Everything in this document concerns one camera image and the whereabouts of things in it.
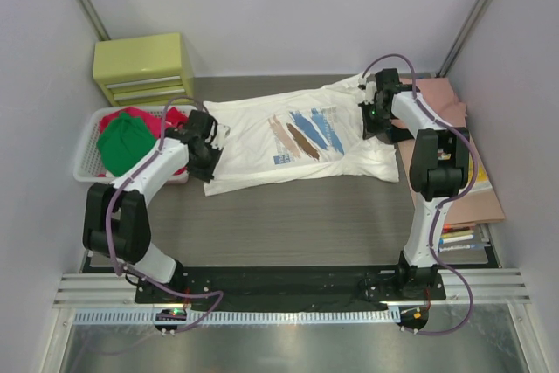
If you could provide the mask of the white printed t shirt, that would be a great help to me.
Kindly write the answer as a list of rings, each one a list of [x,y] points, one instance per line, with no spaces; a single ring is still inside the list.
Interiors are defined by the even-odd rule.
[[[208,102],[230,133],[205,195],[343,175],[398,182],[394,146],[363,136],[359,105],[370,96],[358,81],[352,76],[315,89]]]

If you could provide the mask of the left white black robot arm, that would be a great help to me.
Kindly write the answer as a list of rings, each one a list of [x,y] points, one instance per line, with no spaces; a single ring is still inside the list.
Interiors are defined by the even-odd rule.
[[[91,186],[83,246],[109,258],[117,274],[137,276],[141,287],[184,298],[183,265],[153,243],[148,204],[179,169],[205,183],[213,180],[230,131],[209,113],[193,109],[184,124],[166,128],[132,169],[111,183]]]

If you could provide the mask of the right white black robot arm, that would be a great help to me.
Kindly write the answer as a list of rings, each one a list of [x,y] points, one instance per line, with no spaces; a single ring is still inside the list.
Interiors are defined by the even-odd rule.
[[[375,74],[371,100],[359,104],[362,137],[386,133],[399,119],[414,139],[408,180],[416,193],[409,239],[400,252],[395,272],[368,285],[372,301],[421,300],[437,287],[438,244],[452,201],[466,191],[469,177],[469,132],[454,128],[425,103],[412,85],[400,81],[397,69]]]

